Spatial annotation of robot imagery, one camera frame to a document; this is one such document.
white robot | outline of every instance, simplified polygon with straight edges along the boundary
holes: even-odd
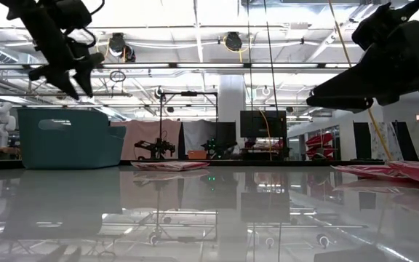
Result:
[[[0,147],[7,147],[9,133],[15,130],[15,117],[9,115],[12,104],[0,102]]]

ceiling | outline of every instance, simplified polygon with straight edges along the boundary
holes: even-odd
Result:
[[[100,5],[100,0],[83,0],[90,10]],[[327,1],[283,1],[272,4],[268,1],[266,13],[263,5],[252,1],[250,18],[247,8],[240,0],[106,0],[105,6],[93,17],[88,29],[96,35],[97,46],[91,52],[107,52],[108,39],[112,33],[125,33],[127,43],[137,55],[137,63],[347,63],[342,45],[334,30],[335,23]],[[377,8],[367,4],[376,1],[333,1],[335,17],[343,32],[351,62],[356,63],[362,50],[351,41],[351,34],[360,21]],[[407,1],[395,1],[397,7]],[[33,62],[43,63],[44,58],[35,52],[31,36],[20,20],[6,20],[7,8],[0,4],[0,50],[10,55],[29,54]],[[413,17],[419,20],[419,12]],[[229,52],[223,44],[224,36],[238,32],[244,47],[242,53]],[[83,31],[74,31],[72,37],[89,42]],[[107,55],[106,63],[120,63],[120,59]],[[92,84],[97,94],[91,104],[121,104],[140,106],[154,104],[154,91],[161,87],[167,92],[185,90],[214,92],[219,88],[218,70],[177,69],[122,69],[127,77],[122,83],[110,80],[113,70],[93,73]],[[308,91],[335,76],[334,71],[282,71],[274,74],[279,104],[304,104]],[[254,104],[273,103],[273,75],[269,71],[244,74],[247,93],[253,88]],[[0,70],[0,79],[15,84],[17,88],[0,85],[0,92],[55,94],[57,89],[43,81],[29,84],[26,74],[14,70]],[[114,92],[113,97],[106,96]],[[27,98],[32,103],[76,104],[70,98]],[[178,116],[214,116],[211,98],[174,98],[173,103],[198,104],[201,107],[176,108]],[[299,108],[294,114],[303,113]],[[115,108],[122,119],[156,119],[156,110],[149,108]]]

orange box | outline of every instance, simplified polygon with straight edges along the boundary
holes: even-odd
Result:
[[[188,151],[188,158],[189,159],[206,159],[207,152],[205,150],[192,150]]]

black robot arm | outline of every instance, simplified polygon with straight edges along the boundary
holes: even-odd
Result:
[[[392,9],[380,6],[363,20],[352,39],[364,51],[360,62],[314,88],[310,106],[360,112],[375,98],[382,106],[419,92],[419,21],[410,21],[419,0]]]
[[[91,97],[90,74],[104,61],[104,56],[101,53],[89,53],[89,48],[96,44],[96,38],[86,29],[92,22],[92,14],[84,3],[81,0],[0,0],[0,3],[9,7],[8,20],[22,20],[32,35],[35,50],[41,51],[47,59],[48,65],[28,73],[30,80],[44,76],[48,83],[78,100],[68,73],[75,69],[74,79]],[[79,43],[69,37],[75,29],[85,30],[92,37],[92,42]]]

